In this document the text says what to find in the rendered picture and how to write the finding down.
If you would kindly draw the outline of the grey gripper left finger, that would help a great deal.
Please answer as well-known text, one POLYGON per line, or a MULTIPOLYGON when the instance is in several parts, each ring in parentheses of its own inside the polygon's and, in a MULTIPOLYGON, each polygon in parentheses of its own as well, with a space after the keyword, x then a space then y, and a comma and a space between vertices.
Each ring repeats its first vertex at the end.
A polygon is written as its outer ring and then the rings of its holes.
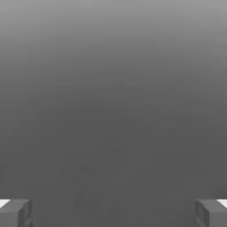
POLYGON ((33 227, 32 200, 0 199, 0 227, 33 227))

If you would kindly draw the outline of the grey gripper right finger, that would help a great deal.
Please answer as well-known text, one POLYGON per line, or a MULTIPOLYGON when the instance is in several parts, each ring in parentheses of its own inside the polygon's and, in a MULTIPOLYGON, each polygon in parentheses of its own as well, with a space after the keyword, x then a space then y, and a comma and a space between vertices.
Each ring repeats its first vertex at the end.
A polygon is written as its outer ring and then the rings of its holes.
POLYGON ((195 201, 197 227, 227 227, 227 199, 195 201))

